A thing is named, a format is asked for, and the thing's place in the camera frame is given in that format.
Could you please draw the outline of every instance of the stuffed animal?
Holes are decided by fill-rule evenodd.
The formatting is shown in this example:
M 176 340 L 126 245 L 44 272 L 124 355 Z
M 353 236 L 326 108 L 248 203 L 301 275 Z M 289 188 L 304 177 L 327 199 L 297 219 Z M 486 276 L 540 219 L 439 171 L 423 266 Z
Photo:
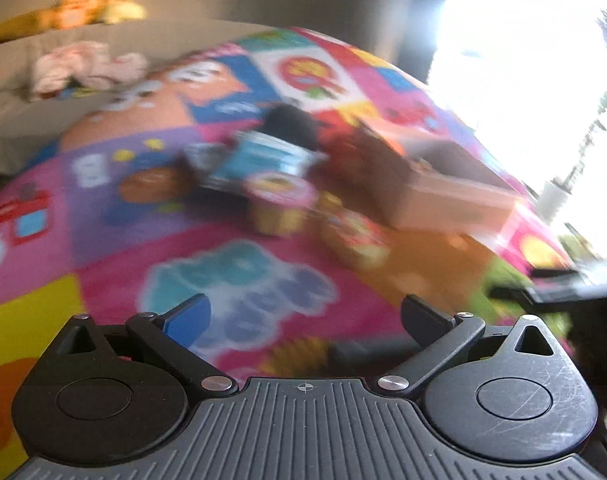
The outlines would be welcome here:
M 88 95 L 90 91 L 108 90 L 117 83 L 132 83 L 146 75 L 148 62 L 132 52 L 115 59 L 109 47 L 96 41 L 78 41 L 53 50 L 33 65 L 30 100 Z
M 34 10 L 0 23 L 0 43 L 40 34 L 50 28 L 142 20 L 146 14 L 146 9 L 132 0 L 59 0 L 49 9 Z

